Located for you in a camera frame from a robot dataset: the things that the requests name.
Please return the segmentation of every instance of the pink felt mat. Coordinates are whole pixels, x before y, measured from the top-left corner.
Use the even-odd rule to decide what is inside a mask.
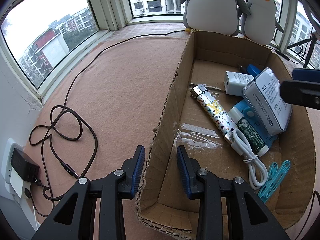
[[[63,105],[68,88],[76,76],[102,49],[119,40],[146,33],[167,33],[183,30],[181,24],[167,24],[158,28],[155,24],[128,26],[100,43],[61,82],[43,107],[36,125],[50,125],[50,111],[55,105]],[[77,79],[69,94],[67,106],[75,110],[93,128],[98,137],[98,152],[86,177],[90,180],[103,178],[121,167],[131,158],[137,145],[148,152],[164,106],[169,85],[183,52],[188,33],[175,33],[167,37],[144,37],[115,46],[93,62]],[[55,110],[54,117],[60,110]],[[79,133],[78,123],[71,114],[65,114],[57,129],[68,137]],[[43,138],[45,129],[38,129],[32,142]],[[84,126],[83,136],[76,142],[66,141],[52,132],[52,143],[60,158],[77,174],[88,163],[94,140]],[[40,179],[47,185],[43,170],[40,147],[27,143],[25,152],[40,165]],[[53,156],[49,141],[44,145],[44,159],[49,173],[54,196],[66,192],[76,181],[66,173]],[[42,189],[31,187],[38,210],[44,214],[51,211],[52,203],[42,195]],[[128,240],[171,239],[138,222],[135,200],[124,201],[124,222]],[[95,239],[98,239],[99,205],[96,208]],[[41,223],[44,218],[37,215]]]

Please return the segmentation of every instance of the white usb cable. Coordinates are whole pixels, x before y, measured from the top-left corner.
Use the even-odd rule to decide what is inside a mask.
[[[249,168],[249,183],[256,190],[262,187],[268,179],[268,171],[265,165],[259,160],[258,155],[252,152],[247,138],[239,129],[234,129],[232,132],[234,143],[231,147],[239,154],[244,156],[244,163],[247,163]],[[258,168],[261,176],[260,182],[256,178],[256,168]]]

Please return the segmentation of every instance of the penguin plush toy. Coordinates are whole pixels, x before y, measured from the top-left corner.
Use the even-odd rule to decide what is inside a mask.
[[[236,36],[239,33],[237,5],[250,15],[244,0],[188,0],[183,24],[190,29]]]
[[[242,15],[243,35],[258,44],[267,45],[273,39],[275,28],[284,32],[276,21],[277,6],[274,0],[246,0],[246,3],[251,15]],[[241,8],[238,9],[238,14],[241,16]]]

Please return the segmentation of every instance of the lip balm tube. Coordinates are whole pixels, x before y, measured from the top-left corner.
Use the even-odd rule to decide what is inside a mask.
[[[261,136],[257,133],[257,131],[244,117],[244,115],[236,107],[230,109],[229,115],[235,121],[239,130],[247,138],[249,144],[255,150],[256,154],[259,157],[264,155],[269,150],[269,148],[262,140]]]
[[[223,134],[223,138],[229,144],[232,144],[234,142],[232,131],[238,127],[216,98],[204,85],[199,85],[191,89],[191,94],[210,116],[219,131]]]

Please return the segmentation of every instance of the tree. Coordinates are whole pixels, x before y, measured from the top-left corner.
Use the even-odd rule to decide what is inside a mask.
[[[63,39],[69,47],[69,51],[73,50],[76,46],[78,46],[82,41],[88,38],[95,32],[95,29],[84,29],[81,31],[73,31],[67,32],[63,35]]]
[[[7,35],[8,33],[8,26],[11,26],[11,23],[8,19],[4,19],[2,25],[1,25],[1,29],[3,32],[3,35]]]

